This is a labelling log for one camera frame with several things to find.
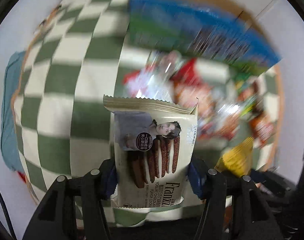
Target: black cable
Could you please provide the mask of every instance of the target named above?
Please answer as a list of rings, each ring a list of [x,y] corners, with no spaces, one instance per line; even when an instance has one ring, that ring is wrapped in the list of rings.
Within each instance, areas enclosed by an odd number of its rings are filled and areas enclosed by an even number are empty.
[[[14,240],[17,240],[14,229],[13,229],[13,226],[12,226],[12,222],[11,222],[10,216],[8,214],[4,199],[1,195],[1,192],[0,192],[0,203],[1,203],[1,206],[2,206],[2,209],[3,209],[3,212],[4,212],[4,216],[5,216],[5,219],[6,219],[6,222],[7,222],[8,229],[10,230],[11,236]]]

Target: black circular label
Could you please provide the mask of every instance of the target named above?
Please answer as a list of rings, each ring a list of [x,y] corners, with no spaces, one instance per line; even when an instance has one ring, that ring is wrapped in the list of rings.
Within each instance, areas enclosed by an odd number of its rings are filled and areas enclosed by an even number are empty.
[[[136,138],[136,147],[140,151],[148,151],[152,147],[152,136],[149,133],[140,133]]]

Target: yellow snack package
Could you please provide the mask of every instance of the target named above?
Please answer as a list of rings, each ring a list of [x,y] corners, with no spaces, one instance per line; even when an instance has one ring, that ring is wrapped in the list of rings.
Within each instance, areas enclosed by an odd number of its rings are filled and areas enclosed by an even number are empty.
[[[229,170],[235,176],[247,175],[252,166],[253,137],[246,138],[239,145],[224,153],[215,169],[219,172]]]

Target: checkered blanket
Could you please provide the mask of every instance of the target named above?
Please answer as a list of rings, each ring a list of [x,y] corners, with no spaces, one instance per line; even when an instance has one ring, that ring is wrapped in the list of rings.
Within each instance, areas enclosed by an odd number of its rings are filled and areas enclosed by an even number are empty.
[[[49,24],[30,46],[22,66],[14,100],[20,159],[38,202],[59,175],[80,177],[113,157],[113,116],[103,107],[103,95],[123,95],[123,76],[144,67],[148,50],[127,43],[127,0],[63,0]],[[228,66],[207,62],[197,66],[204,79],[235,97]],[[276,124],[279,96],[274,68],[259,77],[266,111]],[[232,141],[197,143],[194,155],[214,167],[218,158],[252,133],[247,120]],[[253,167],[263,166],[273,138],[253,150]],[[169,208],[111,208],[104,202],[110,225],[141,225],[197,216],[203,206],[189,183],[184,201]],[[80,199],[76,199],[78,225],[82,226]]]

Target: cookie package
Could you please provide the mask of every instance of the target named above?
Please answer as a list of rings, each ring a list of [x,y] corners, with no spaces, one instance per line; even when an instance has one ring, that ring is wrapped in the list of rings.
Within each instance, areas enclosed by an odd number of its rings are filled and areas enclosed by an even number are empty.
[[[114,113],[117,207],[168,207],[182,201],[197,132],[197,107],[104,96]]]

